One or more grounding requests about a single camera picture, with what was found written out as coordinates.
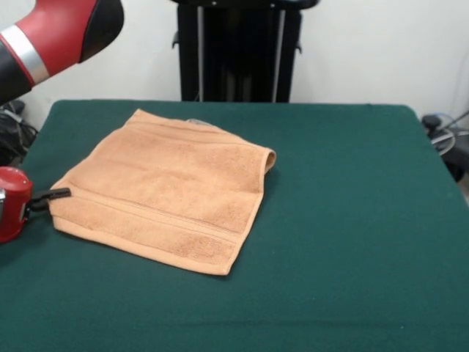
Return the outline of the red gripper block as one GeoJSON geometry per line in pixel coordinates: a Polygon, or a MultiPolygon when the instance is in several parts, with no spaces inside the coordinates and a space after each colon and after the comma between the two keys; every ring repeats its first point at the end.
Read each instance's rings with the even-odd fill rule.
{"type": "Polygon", "coordinates": [[[71,196],[69,188],[39,191],[32,196],[33,182],[25,172],[12,166],[1,167],[1,243],[17,238],[26,222],[25,212],[49,209],[48,200],[71,196]]]}

